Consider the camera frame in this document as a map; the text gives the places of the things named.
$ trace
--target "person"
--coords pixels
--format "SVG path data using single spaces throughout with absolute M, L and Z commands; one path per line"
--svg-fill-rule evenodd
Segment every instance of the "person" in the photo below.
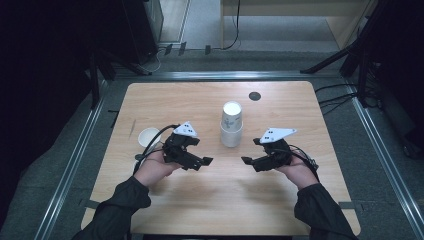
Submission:
M 138 209 L 150 206 L 149 187 L 178 168 L 181 165 L 177 163 L 165 163 L 163 151 L 148 155 L 138 171 L 119 184 L 110 199 L 99 204 L 93 220 L 72 239 L 123 239 L 130 228 L 131 216 Z M 301 159 L 292 156 L 290 165 L 276 170 L 299 189 L 294 213 L 311 227 L 310 239 L 357 239 L 339 205 Z

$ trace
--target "wire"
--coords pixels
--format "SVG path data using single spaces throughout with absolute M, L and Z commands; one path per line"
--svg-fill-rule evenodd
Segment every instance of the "wire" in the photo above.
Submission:
M 334 104 L 337 104 L 337 106 L 335 106 L 335 107 L 333 107 L 332 109 L 330 109 L 330 110 L 328 110 L 327 112 L 325 112 L 325 113 L 323 113 L 322 115 L 324 116 L 324 115 L 327 115 L 327 114 L 329 114 L 330 112 L 332 112 L 332 111 L 334 111 L 336 108 L 338 108 L 338 107 L 340 107 L 341 105 L 343 105 L 343 104 L 345 104 L 345 103 L 347 103 L 349 100 L 351 100 L 352 98 L 347 98 L 347 99 L 345 99 L 343 102 L 341 102 L 341 103 L 332 103 L 332 104 L 327 104 L 326 106 L 324 106 L 324 107 L 327 107 L 327 106 L 330 106 L 330 105 L 334 105 Z
M 162 50 L 160 50 L 160 51 L 158 51 L 158 52 L 156 53 L 156 60 L 157 60 L 157 61 L 158 61 L 158 63 L 159 63 L 159 65 L 158 65 L 158 67 L 157 67 L 156 69 L 154 69 L 154 70 L 149 70 L 149 69 L 147 69 L 147 68 L 144 68 L 142 65 L 146 64 L 147 62 L 144 62 L 142 65 L 137 64 L 137 67 L 138 67 L 138 68 L 140 68 L 140 69 L 142 69 L 142 70 L 144 70 L 144 71 L 146 71 L 146 72 L 149 72 L 149 73 L 153 73 L 153 72 L 158 71 L 158 70 L 160 69 L 160 67 L 162 66 L 162 63 L 161 63 L 161 61 L 160 61 L 160 59 L 159 59 L 159 53 L 160 53 L 160 52 L 162 52 L 162 51 L 164 51 L 164 50 L 165 50 L 165 49 L 162 49 Z
M 318 173 L 317 173 L 317 169 L 318 169 L 318 165 L 315 163 L 315 160 L 313 160 L 313 159 L 311 159 L 309 156 L 308 156 L 308 154 L 306 154 L 302 149 L 300 149 L 299 147 L 297 147 L 297 146 L 294 146 L 294 145 L 289 145 L 289 147 L 293 147 L 295 150 L 298 150 L 298 151 L 300 151 L 305 157 L 303 157 L 303 156 L 300 156 L 299 154 L 297 154 L 297 153 L 295 153 L 295 152 L 293 152 L 292 150 L 285 150 L 285 149 L 275 149 L 275 148 L 273 148 L 272 150 L 274 150 L 274 151 L 277 151 L 277 152 L 284 152 L 284 153 L 288 153 L 288 154 L 290 154 L 290 155 L 292 155 L 292 156 L 295 156 L 295 157 L 297 157 L 297 158 L 299 158 L 300 160 L 302 160 L 304 163 L 305 163 L 305 165 L 312 171 L 312 173 L 314 174 L 314 176 L 316 177 L 316 179 L 318 180 L 318 182 L 320 181 L 319 180 L 319 177 L 318 177 Z
M 225 47 L 222 50 L 228 50 L 228 49 L 232 48 L 234 46 L 234 44 L 237 42 L 238 37 L 239 37 L 239 18 L 240 18 L 240 0 L 238 1 L 238 6 L 237 6 L 236 38 L 234 39 L 234 42 L 230 46 Z
M 325 87 L 318 88 L 317 90 L 315 90 L 315 93 L 317 93 L 317 92 L 319 92 L 321 90 L 324 90 L 324 89 L 334 88 L 334 87 L 342 87 L 342 86 L 354 86 L 354 87 L 356 87 L 358 85 L 357 84 L 349 84 L 349 83 L 335 84 L 335 85 L 330 85 L 330 86 L 325 86 Z
M 151 153 L 156 152 L 156 151 L 160 151 L 162 149 L 158 149 L 158 150 L 153 150 L 151 152 L 147 152 L 149 150 L 149 148 L 153 145 L 153 143 L 155 142 L 155 140 L 166 130 L 170 129 L 170 128 L 177 128 L 180 125 L 169 125 L 166 126 L 164 128 L 162 128 L 162 130 L 160 130 L 153 138 L 152 140 L 149 142 L 149 144 L 147 145 L 147 147 L 144 149 L 143 153 L 141 155 L 137 154 L 135 156 L 136 160 L 138 161 L 136 163 L 136 165 L 134 166 L 134 171 L 133 171 L 133 175 L 137 172 L 138 168 L 140 167 L 141 162 L 143 162 L 143 160 Z

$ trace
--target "sleeve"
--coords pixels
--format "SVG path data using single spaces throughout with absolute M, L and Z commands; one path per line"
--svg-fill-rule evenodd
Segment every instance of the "sleeve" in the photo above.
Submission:
M 311 240 L 358 239 L 340 206 L 320 183 L 301 189 L 295 217 L 311 227 Z
M 93 220 L 72 239 L 123 239 L 131 227 L 132 215 L 150 206 L 148 193 L 147 187 L 130 177 L 116 186 L 110 199 L 99 204 Z

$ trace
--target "metal rail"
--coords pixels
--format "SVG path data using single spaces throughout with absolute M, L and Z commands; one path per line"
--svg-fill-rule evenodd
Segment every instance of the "metal rail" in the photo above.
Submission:
M 101 92 L 105 93 L 108 89 L 106 81 L 102 82 Z M 101 97 L 95 109 L 90 112 L 88 119 L 84 125 L 84 128 L 79 136 L 76 146 L 72 152 L 68 165 L 62 175 L 62 178 L 56 188 L 56 191 L 51 198 L 47 211 L 44 214 L 41 225 L 38 228 L 37 234 L 35 235 L 36 240 L 49 239 L 50 234 L 53 230 L 54 224 L 56 223 L 57 217 L 59 216 L 60 210 L 62 209 L 65 198 L 69 192 L 69 188 L 74 179 L 75 173 L 78 170 L 79 163 L 84 153 L 85 147 L 87 146 L 88 140 L 90 139 L 93 128 L 100 115 L 100 111 L 103 107 L 104 98 Z
M 349 93 L 356 92 L 356 89 L 352 86 L 347 87 Z M 378 155 L 380 163 L 389 179 L 390 184 L 402 206 L 405 215 L 414 231 L 417 239 L 424 239 L 424 220 L 421 214 L 420 208 L 417 202 L 414 200 L 411 192 L 406 186 L 401 174 L 396 167 L 395 162 L 390 156 L 389 151 L 381 138 L 377 127 L 375 126 L 368 109 L 364 109 L 358 99 L 353 99 L 353 105 L 361 119 L 362 124 L 367 131 L 367 134 L 374 146 L 374 149 Z

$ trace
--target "black cable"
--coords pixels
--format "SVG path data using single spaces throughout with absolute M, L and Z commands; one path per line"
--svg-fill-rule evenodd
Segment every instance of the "black cable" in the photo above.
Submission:
M 340 107 L 341 105 L 343 105 L 343 104 L 347 103 L 347 102 L 348 102 L 349 100 L 351 100 L 351 99 L 352 99 L 352 98 L 347 98 L 347 99 L 345 99 L 345 100 L 344 100 L 343 102 L 341 102 L 341 103 L 335 103 L 335 104 L 337 104 L 337 106 L 333 107 L 332 109 L 328 110 L 327 112 L 323 113 L 322 115 L 324 116 L 324 115 L 329 114 L 330 112 L 334 111 L 336 108 Z
M 306 154 L 302 149 L 300 149 L 299 147 L 296 147 L 294 145 L 289 145 L 290 147 L 295 148 L 295 150 L 300 151 L 305 157 L 300 156 L 299 154 L 293 152 L 292 150 L 285 150 L 285 149 L 275 149 L 273 148 L 272 150 L 277 151 L 277 152 L 284 152 L 284 153 L 288 153 L 292 156 L 295 156 L 297 158 L 299 158 L 300 160 L 303 161 L 303 163 L 305 163 L 305 165 L 311 170 L 311 172 L 314 174 L 314 176 L 316 177 L 317 181 L 319 182 L 319 177 L 318 177 L 318 173 L 317 173 L 317 169 L 318 169 L 318 165 L 315 163 L 315 160 L 311 159 L 308 154 Z
M 228 49 L 232 48 L 234 46 L 234 44 L 237 42 L 238 35 L 239 35 L 239 18 L 240 18 L 240 0 L 238 1 L 238 6 L 237 6 L 237 24 L 236 24 L 236 30 L 237 30 L 236 34 L 237 35 L 236 35 L 236 38 L 234 39 L 234 42 L 230 46 L 225 47 L 222 50 L 228 50 Z
M 140 154 L 137 154 L 136 156 L 135 156 L 135 158 L 136 158 L 136 160 L 137 160 L 137 163 L 136 163 L 136 165 L 134 166 L 134 171 L 133 171 L 133 175 L 137 172 L 137 170 L 138 170 L 138 168 L 140 167 L 140 164 L 141 164 L 141 162 L 147 157 L 147 155 L 149 155 L 150 153 L 152 153 L 152 152 L 156 152 L 156 151 L 160 151 L 160 150 L 162 150 L 162 149 L 159 149 L 159 150 L 154 150 L 154 151 L 151 151 L 151 152 L 147 152 L 148 150 L 149 150 L 149 148 L 153 145 L 153 143 L 155 142 L 155 140 L 156 140 L 156 138 L 158 138 L 163 132 L 165 132 L 166 130 L 168 130 L 168 129 L 170 129 L 170 128 L 177 128 L 177 127 L 179 127 L 180 125 L 169 125 L 169 126 L 166 126 L 166 127 L 164 127 L 164 128 L 162 128 L 162 130 L 160 130 L 153 138 L 152 138 L 152 140 L 149 142 L 149 144 L 147 145 L 147 147 L 144 149 L 144 151 L 143 151 L 143 153 L 140 155 Z
M 349 84 L 349 83 L 343 83 L 343 84 L 335 84 L 335 85 L 330 85 L 330 86 L 325 86 L 325 87 L 321 87 L 318 88 L 317 90 L 315 90 L 315 93 L 324 90 L 324 89 L 328 89 L 328 88 L 334 88 L 334 87 L 342 87 L 342 86 L 358 86 L 358 84 Z

